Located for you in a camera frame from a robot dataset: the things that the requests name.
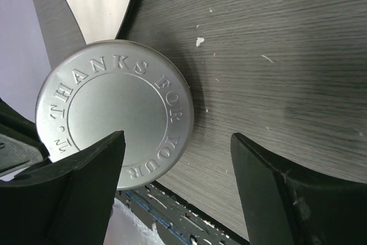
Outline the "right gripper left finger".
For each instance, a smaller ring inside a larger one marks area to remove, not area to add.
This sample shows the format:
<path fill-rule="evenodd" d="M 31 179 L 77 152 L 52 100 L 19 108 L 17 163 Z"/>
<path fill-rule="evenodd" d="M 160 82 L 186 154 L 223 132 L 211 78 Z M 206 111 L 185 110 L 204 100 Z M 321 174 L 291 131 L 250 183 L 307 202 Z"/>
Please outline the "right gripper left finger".
<path fill-rule="evenodd" d="M 1 181 L 1 244 L 103 244 L 125 148 L 116 131 Z"/>

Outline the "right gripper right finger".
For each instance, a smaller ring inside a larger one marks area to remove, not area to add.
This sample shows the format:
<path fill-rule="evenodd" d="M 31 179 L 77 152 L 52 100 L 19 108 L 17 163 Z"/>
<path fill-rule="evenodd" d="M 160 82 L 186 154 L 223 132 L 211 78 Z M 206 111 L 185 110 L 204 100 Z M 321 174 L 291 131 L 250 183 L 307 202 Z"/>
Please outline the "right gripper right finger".
<path fill-rule="evenodd" d="M 231 157 L 250 244 L 365 244 L 366 185 L 281 157 L 241 133 Z"/>

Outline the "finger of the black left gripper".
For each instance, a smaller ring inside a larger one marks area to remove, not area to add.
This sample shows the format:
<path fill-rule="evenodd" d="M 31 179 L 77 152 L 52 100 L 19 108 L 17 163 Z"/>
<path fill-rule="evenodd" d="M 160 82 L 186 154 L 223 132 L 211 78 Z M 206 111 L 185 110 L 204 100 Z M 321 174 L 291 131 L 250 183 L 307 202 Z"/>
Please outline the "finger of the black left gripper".
<path fill-rule="evenodd" d="M 1 100 L 1 176 L 50 164 L 36 125 Z"/>

